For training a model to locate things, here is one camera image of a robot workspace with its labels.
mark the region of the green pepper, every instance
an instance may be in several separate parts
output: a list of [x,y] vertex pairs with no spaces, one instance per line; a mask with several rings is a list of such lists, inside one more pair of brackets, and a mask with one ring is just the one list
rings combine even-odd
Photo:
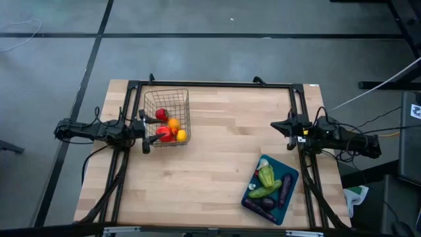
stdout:
[[249,192],[249,198],[261,198],[261,197],[267,196],[271,194],[272,192],[275,192],[277,189],[279,189],[281,185],[282,185],[282,181],[277,180],[274,182],[274,185],[271,188],[260,187],[258,189],[255,189]]
[[272,168],[272,165],[267,165],[265,167],[262,167],[259,170],[259,180],[262,182],[263,186],[266,188],[273,187],[275,183],[274,179],[274,169]]

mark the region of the white cable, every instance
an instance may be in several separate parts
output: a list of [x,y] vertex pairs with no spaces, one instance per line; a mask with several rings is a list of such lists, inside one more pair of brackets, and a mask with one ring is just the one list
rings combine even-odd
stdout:
[[14,48],[17,48],[21,45],[24,45],[25,43],[28,43],[34,37],[34,35],[39,32],[39,30],[41,29],[42,23],[39,19],[35,19],[35,20],[27,20],[27,21],[24,21],[24,22],[18,22],[18,23],[10,23],[10,24],[7,24],[7,25],[4,25],[4,26],[0,27],[0,28],[6,28],[6,27],[9,27],[9,26],[18,26],[18,25],[21,25],[21,24],[27,24],[27,23],[32,23],[32,22],[38,22],[39,26],[38,26],[38,29],[32,34],[32,36],[29,39],[27,39],[26,41],[23,41],[22,43],[19,43],[18,45],[15,45],[13,47],[6,48],[6,49],[0,49],[0,53],[10,51]]
[[330,112],[330,111],[334,111],[335,109],[337,109],[337,108],[339,108],[339,107],[342,107],[342,106],[344,106],[344,105],[346,105],[346,104],[348,104],[348,103],[350,103],[350,102],[352,102],[352,101],[354,101],[354,100],[356,100],[356,99],[358,99],[358,98],[360,98],[360,97],[362,97],[362,96],[364,96],[364,95],[366,95],[366,94],[368,94],[368,93],[370,93],[370,92],[372,92],[372,91],[376,90],[376,89],[377,89],[377,88],[379,88],[380,86],[382,86],[382,85],[384,85],[384,84],[386,84],[386,83],[390,82],[391,80],[395,79],[396,77],[400,76],[402,73],[404,73],[404,72],[405,72],[406,70],[408,70],[410,67],[414,66],[414,64],[416,64],[416,63],[417,63],[417,62],[419,62],[420,60],[421,60],[421,57],[420,57],[420,58],[418,58],[417,60],[415,60],[413,63],[409,64],[409,66],[407,66],[406,68],[404,68],[402,71],[398,72],[395,76],[392,76],[391,78],[387,79],[385,82],[381,83],[380,85],[376,86],[375,88],[373,88],[373,89],[371,89],[371,90],[368,90],[368,91],[366,91],[366,92],[364,92],[364,93],[362,93],[362,94],[360,94],[360,95],[358,95],[358,96],[356,96],[356,97],[354,97],[354,98],[352,98],[352,99],[350,99],[350,100],[348,100],[348,101],[346,101],[346,102],[344,102],[344,103],[342,103],[342,104],[338,105],[337,107],[334,107],[333,109],[330,109],[328,112]]

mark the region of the red apple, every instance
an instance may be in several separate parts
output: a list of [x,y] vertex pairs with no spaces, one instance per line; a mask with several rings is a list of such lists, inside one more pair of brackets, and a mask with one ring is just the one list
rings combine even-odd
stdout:
[[168,111],[166,109],[158,109],[155,112],[155,116],[157,119],[161,119],[162,121],[168,121]]
[[158,134],[165,134],[161,138],[159,138],[162,142],[171,142],[172,140],[172,134],[171,129],[169,127],[161,126],[157,129],[156,135]]

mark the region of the red tomato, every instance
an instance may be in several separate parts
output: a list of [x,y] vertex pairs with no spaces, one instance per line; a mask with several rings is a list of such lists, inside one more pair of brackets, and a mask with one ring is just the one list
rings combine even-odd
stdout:
[[169,127],[161,126],[157,129],[155,134],[165,134],[163,137],[159,138],[162,142],[171,142],[172,140],[171,129]]
[[166,109],[158,109],[155,112],[155,116],[156,116],[157,119],[167,121],[168,120],[168,111]]
[[177,136],[178,129],[177,128],[172,128],[171,129],[171,133],[172,133],[172,135]]

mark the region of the black equipment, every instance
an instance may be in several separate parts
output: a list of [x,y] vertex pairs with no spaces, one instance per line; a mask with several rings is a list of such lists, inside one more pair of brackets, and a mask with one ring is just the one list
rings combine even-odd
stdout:
[[151,152],[149,146],[164,136],[164,134],[146,137],[145,124],[161,123],[163,121],[148,117],[144,110],[139,111],[139,117],[140,120],[131,120],[132,124],[130,126],[125,125],[124,120],[120,119],[86,124],[72,122],[69,118],[65,118],[58,123],[54,135],[59,140],[81,137],[88,138],[91,141],[99,140],[113,147],[120,148],[131,147],[136,139],[142,138],[142,152],[148,154]]
[[[285,137],[289,137],[289,143],[287,144],[288,150],[294,149],[298,142],[304,144],[298,147],[299,152],[304,154],[319,154],[324,148],[352,151],[373,159],[378,158],[382,154],[376,135],[368,136],[363,133],[350,132],[342,127],[340,122],[328,116],[318,117],[314,124],[312,124],[311,122],[307,122],[304,117],[290,111],[287,120],[271,122],[270,125]],[[341,222],[324,199],[308,170],[302,169],[301,172],[304,183],[316,197],[319,206],[323,209],[335,228],[348,229],[349,227]]]
[[355,151],[373,159],[382,154],[377,135],[350,132],[332,117],[318,117],[314,124],[303,121],[290,111],[287,120],[270,125],[289,137],[288,150],[294,149],[297,142],[303,142],[306,151],[315,154],[320,154],[324,148]]

